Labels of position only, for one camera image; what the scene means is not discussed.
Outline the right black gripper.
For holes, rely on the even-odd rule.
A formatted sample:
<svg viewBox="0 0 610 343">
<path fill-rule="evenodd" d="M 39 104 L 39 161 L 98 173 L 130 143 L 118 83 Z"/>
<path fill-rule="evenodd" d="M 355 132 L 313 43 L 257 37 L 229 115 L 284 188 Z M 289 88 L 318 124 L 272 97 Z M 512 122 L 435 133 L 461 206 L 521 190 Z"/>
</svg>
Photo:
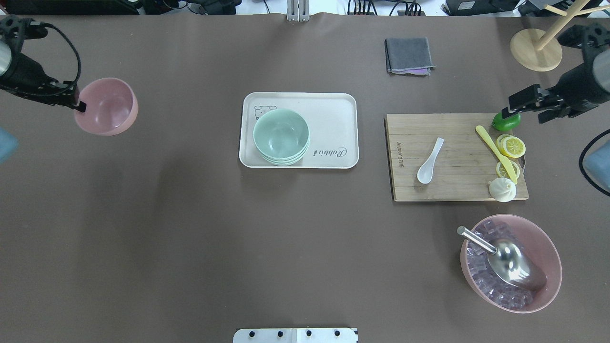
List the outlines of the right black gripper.
<svg viewBox="0 0 610 343">
<path fill-rule="evenodd" d="M 582 64 L 564 73 L 558 84 L 543 89 L 530 85 L 509 97 L 509 105 L 501 110 L 501 118 L 525 111 L 538 113 L 540 124 L 565 116 L 573 118 L 598 107 L 610 99 L 609 29 L 597 24 L 574 25 L 558 37 L 561 46 L 580 49 Z M 558 98 L 551 109 L 545 109 L 549 93 Z"/>
</svg>

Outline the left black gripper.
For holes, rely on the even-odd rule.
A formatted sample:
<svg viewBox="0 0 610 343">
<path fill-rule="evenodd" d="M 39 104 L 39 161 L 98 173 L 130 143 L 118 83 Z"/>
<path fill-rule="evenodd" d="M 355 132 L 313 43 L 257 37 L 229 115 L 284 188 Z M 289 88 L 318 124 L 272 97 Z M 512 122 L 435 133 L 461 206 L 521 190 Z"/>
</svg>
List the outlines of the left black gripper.
<svg viewBox="0 0 610 343">
<path fill-rule="evenodd" d="M 24 99 L 85 113 L 87 104 L 79 100 L 79 72 L 76 72 L 74 80 L 59 82 L 48 76 L 37 61 L 22 53 L 25 40 L 44 38 L 48 35 L 48 29 L 56 30 L 66 40 L 76 61 L 79 61 L 76 48 L 56 26 L 33 18 L 7 15 L 0 22 L 1 89 Z"/>
</svg>

